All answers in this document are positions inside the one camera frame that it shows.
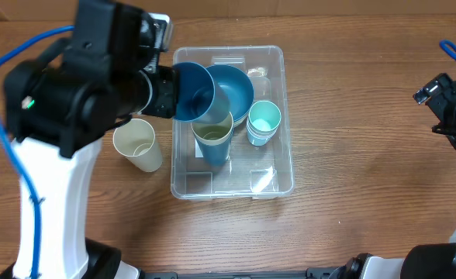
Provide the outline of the dark blue tall cup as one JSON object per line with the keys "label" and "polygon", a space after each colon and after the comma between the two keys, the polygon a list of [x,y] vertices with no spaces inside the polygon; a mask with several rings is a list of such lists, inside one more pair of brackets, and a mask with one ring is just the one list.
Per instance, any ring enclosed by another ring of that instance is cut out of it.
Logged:
{"label": "dark blue tall cup", "polygon": [[173,65],[178,73],[175,120],[216,124],[230,114],[230,101],[208,70],[195,62]]}
{"label": "dark blue tall cup", "polygon": [[229,159],[230,155],[230,146],[231,146],[231,139],[227,140],[225,143],[222,143],[218,146],[207,146],[201,143],[198,139],[200,149],[203,154],[203,158],[213,166],[221,166],[225,164],[225,162]]}

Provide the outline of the beige tall cup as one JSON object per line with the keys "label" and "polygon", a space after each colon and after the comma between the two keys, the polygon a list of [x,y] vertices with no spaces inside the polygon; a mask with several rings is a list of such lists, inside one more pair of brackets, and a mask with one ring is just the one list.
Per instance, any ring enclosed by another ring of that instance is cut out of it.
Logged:
{"label": "beige tall cup", "polygon": [[218,146],[225,143],[233,135],[233,116],[231,113],[219,123],[192,123],[195,138],[207,146]]}
{"label": "beige tall cup", "polygon": [[143,119],[131,119],[113,133],[115,149],[144,172],[158,170],[163,157],[153,126]]}

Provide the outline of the dark blue bowl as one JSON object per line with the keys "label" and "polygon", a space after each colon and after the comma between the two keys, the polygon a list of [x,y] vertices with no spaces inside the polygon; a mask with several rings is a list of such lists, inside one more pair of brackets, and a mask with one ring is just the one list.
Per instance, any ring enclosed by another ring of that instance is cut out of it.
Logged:
{"label": "dark blue bowl", "polygon": [[207,67],[217,84],[234,105],[250,105],[254,102],[254,86],[250,78],[240,69],[230,65],[212,65]]}

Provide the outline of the cream bowl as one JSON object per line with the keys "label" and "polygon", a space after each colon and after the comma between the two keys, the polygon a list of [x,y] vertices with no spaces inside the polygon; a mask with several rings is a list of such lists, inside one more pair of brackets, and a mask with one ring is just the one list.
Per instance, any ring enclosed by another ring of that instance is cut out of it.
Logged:
{"label": "cream bowl", "polygon": [[233,122],[237,121],[238,119],[243,118],[244,116],[248,116],[250,111],[250,105],[234,105],[230,112],[233,116]]}
{"label": "cream bowl", "polygon": [[244,122],[244,120],[245,120],[246,118],[247,118],[247,116],[244,116],[243,118],[238,119],[237,121],[235,121],[235,122],[233,123],[233,127],[236,128],[236,127],[238,127],[239,125],[241,125],[241,124]]}

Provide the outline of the mint green small cup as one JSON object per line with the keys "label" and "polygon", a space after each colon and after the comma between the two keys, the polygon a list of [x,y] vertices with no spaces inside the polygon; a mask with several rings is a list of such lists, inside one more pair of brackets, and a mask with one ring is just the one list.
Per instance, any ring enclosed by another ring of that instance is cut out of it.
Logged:
{"label": "mint green small cup", "polygon": [[249,127],[258,133],[273,133],[280,125],[282,114],[279,107],[268,100],[255,102],[249,111]]}

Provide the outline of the pink small cup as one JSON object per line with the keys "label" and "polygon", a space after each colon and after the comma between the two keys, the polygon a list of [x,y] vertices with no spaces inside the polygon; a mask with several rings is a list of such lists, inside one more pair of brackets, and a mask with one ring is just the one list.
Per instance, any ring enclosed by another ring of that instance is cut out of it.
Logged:
{"label": "pink small cup", "polygon": [[271,138],[273,135],[276,133],[275,130],[272,131],[261,131],[259,129],[255,129],[253,126],[247,126],[247,132],[253,135],[258,135],[258,136],[270,136]]}

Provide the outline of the light blue small cup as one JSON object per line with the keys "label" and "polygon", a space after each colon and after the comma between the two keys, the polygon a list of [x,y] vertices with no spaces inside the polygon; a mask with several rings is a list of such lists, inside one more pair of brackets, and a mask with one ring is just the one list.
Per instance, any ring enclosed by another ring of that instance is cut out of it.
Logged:
{"label": "light blue small cup", "polygon": [[270,136],[258,136],[250,133],[247,134],[247,138],[254,146],[263,146],[271,139]]}

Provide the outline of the grey small cup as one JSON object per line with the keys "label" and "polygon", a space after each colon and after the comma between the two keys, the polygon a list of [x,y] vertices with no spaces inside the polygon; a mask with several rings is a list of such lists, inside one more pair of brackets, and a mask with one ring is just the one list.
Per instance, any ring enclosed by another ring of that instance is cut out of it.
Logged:
{"label": "grey small cup", "polygon": [[262,138],[273,136],[278,127],[272,126],[269,122],[263,119],[256,119],[253,122],[247,122],[247,129],[253,136]]}

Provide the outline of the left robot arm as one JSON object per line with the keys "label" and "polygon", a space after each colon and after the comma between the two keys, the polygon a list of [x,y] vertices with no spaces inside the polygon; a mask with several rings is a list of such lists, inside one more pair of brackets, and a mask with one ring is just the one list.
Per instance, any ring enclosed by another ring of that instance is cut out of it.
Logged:
{"label": "left robot arm", "polygon": [[86,237],[88,188],[108,131],[176,115],[178,72],[159,63],[173,28],[165,14],[81,1],[72,25],[5,76],[0,143],[20,177],[21,238],[4,278],[145,277]]}

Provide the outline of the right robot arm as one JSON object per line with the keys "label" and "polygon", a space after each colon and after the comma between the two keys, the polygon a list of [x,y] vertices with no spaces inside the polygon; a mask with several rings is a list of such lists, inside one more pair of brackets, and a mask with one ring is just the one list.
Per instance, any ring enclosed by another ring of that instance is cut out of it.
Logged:
{"label": "right robot arm", "polygon": [[[438,74],[413,99],[438,118],[432,132],[447,137],[456,150],[456,81]],[[456,278],[456,230],[449,243],[415,246],[405,258],[385,259],[362,253],[330,274],[331,278]]]}

